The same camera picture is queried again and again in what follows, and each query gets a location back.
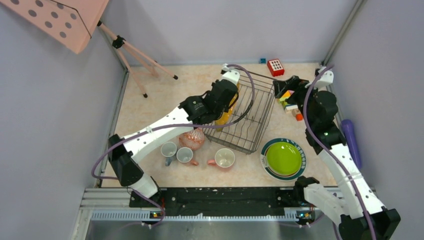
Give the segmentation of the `yellow polka dot plate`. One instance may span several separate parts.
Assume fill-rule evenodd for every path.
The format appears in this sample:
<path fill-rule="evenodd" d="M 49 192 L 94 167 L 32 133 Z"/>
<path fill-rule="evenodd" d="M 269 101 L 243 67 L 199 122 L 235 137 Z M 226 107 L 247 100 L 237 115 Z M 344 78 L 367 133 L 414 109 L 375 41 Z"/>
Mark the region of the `yellow polka dot plate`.
<path fill-rule="evenodd" d="M 240 91 L 240 84 L 237 83 L 237 92 Z M 221 126 L 221 125 L 225 125 L 229 122 L 229 119 L 231 117 L 231 115 L 233 114 L 234 108 L 236 106 L 236 102 L 238 100 L 239 97 L 239 93 L 237 93 L 233 99 L 230 101 L 230 105 L 229 105 L 229 109 L 227 112 L 223 112 L 221 117 L 218 120 L 214 121 L 214 125 L 215 126 Z"/>

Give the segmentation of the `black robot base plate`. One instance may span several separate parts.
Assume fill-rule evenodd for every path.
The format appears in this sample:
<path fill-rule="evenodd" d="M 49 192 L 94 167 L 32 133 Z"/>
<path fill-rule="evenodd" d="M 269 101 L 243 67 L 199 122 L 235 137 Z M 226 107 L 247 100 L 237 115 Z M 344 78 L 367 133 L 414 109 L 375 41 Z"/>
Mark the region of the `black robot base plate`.
<path fill-rule="evenodd" d="M 319 216 L 317 208 L 296 198 L 291 187 L 168 187 L 150 200 L 132 193 L 129 207 L 159 205 L 168 217 L 284 217 L 291 210 L 295 219 Z"/>

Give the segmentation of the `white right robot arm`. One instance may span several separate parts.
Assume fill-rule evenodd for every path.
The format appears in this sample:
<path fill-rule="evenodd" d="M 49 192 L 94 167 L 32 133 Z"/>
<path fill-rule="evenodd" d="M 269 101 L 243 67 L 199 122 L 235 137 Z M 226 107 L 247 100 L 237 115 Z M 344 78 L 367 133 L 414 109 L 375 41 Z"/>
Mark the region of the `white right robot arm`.
<path fill-rule="evenodd" d="M 311 82 L 298 76 L 272 83 L 277 99 L 293 92 L 288 103 L 301 111 L 306 139 L 330 170 L 343 196 L 338 198 L 314 177 L 299 176 L 294 185 L 294 202 L 318 207 L 333 222 L 342 240 L 389 240 L 401 221 L 400 214 L 378 199 L 356 166 L 334 122 L 339 111 L 336 96 L 312 88 Z"/>

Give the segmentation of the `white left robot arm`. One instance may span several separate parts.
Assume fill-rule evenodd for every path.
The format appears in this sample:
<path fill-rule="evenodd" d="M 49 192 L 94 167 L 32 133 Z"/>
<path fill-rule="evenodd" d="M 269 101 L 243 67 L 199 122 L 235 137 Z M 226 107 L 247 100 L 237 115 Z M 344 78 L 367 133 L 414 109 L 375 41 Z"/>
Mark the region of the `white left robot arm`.
<path fill-rule="evenodd" d="M 212 89 L 202 95 L 187 97 L 166 116 L 140 132 L 123 138 L 115 134 L 109 138 L 111 151 L 107 158 L 120 185 L 139 192 L 147 206 L 156 206 L 161 194 L 153 178 L 140 168 L 139 161 L 172 138 L 210 125 L 229 110 L 238 93 L 238 81 L 222 78 L 211 86 Z"/>

